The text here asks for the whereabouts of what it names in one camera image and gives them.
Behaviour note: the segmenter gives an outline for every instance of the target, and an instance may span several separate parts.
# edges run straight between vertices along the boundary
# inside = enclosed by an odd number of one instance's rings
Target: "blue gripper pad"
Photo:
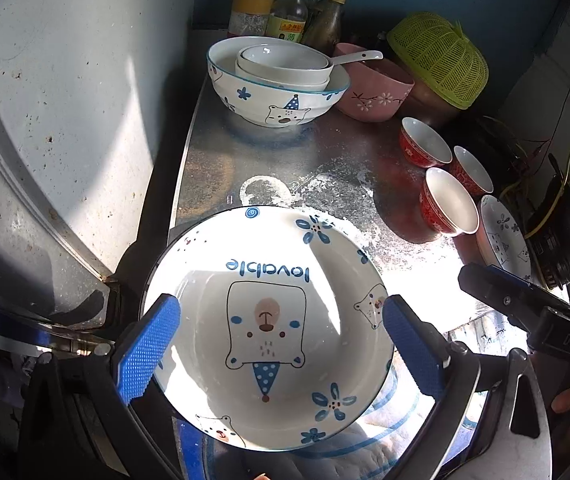
[[[430,335],[424,323],[402,296],[394,295],[385,300],[383,324],[420,392],[438,400],[445,391],[442,359],[430,348]]]
[[[170,294],[161,294],[147,313],[127,334],[115,352],[116,390],[127,406],[145,392],[152,374],[180,325],[180,303]]]

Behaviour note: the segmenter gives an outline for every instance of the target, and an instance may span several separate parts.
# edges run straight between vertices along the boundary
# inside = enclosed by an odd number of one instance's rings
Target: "bolt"
[[[457,354],[466,354],[469,350],[469,348],[467,348],[467,345],[462,341],[452,341],[449,347],[453,352],[456,352]]]
[[[40,364],[46,365],[51,361],[51,352],[43,352],[38,356],[38,362]]]
[[[99,356],[107,355],[110,352],[111,346],[109,343],[99,343],[96,345],[96,348],[94,348],[94,354]]]

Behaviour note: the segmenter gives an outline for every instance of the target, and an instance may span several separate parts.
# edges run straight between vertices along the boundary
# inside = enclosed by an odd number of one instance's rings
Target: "blue spiral pattern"
[[[256,218],[260,214],[260,210],[257,207],[249,207],[247,211],[245,211],[245,216],[247,218]]]

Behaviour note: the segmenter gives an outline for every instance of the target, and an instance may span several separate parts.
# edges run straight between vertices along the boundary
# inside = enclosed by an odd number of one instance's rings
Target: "green plastic basket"
[[[452,106],[466,110],[489,78],[487,62],[460,23],[415,12],[387,33],[387,43],[415,75]]]

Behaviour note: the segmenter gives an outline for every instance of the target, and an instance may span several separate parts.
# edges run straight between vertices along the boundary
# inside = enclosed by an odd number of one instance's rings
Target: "red cup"
[[[447,171],[429,168],[420,189],[420,212],[429,228],[445,236],[473,234],[478,210],[465,187]]]
[[[471,196],[482,196],[494,192],[494,183],[475,156],[461,146],[454,146],[454,161],[449,173],[456,177]]]
[[[429,125],[411,117],[402,120],[400,145],[405,158],[420,168],[444,166],[451,162],[451,150]]]

